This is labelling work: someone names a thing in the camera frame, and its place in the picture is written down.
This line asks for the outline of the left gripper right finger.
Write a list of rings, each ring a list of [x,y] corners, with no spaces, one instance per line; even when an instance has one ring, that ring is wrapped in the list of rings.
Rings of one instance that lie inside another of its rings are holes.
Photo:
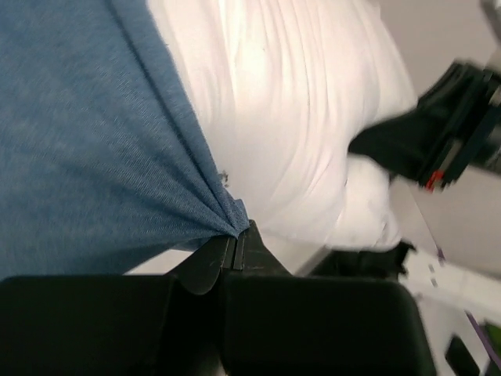
[[[419,310],[393,281],[270,270],[256,225],[225,273],[230,375],[434,375]]]

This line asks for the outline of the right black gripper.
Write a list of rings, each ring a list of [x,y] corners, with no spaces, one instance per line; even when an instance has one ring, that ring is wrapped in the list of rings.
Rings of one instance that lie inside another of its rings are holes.
[[[348,152],[419,179],[429,191],[455,183],[470,165],[500,175],[500,73],[495,68],[453,62],[420,97],[418,108],[360,132]],[[438,131],[432,148],[424,113]]]

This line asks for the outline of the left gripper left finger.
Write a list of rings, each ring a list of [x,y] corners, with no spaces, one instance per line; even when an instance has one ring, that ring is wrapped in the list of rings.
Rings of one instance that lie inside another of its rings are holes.
[[[10,277],[1,283],[4,375],[220,375],[216,237],[164,275]]]

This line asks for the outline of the white pillow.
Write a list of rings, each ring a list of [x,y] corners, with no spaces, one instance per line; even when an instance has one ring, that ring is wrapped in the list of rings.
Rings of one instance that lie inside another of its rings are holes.
[[[263,233],[400,240],[387,172],[348,154],[416,94],[371,1],[151,1],[222,181]]]

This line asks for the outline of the blue pillowcase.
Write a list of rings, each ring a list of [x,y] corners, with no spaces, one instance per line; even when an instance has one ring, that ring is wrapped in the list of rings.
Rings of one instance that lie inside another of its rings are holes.
[[[2,2],[2,277],[122,274],[248,225],[145,2]]]

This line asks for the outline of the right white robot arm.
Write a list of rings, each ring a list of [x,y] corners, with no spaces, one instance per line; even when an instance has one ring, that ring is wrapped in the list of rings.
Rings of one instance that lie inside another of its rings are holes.
[[[445,192],[426,208],[452,234],[452,242],[477,255],[469,230],[500,228],[500,65],[456,61],[418,100],[416,108],[382,121],[349,144],[351,157],[372,161],[391,176]],[[316,276],[394,277],[412,292],[463,310],[500,371],[499,278],[483,277],[442,253],[426,255],[401,242],[386,252],[330,252]]]

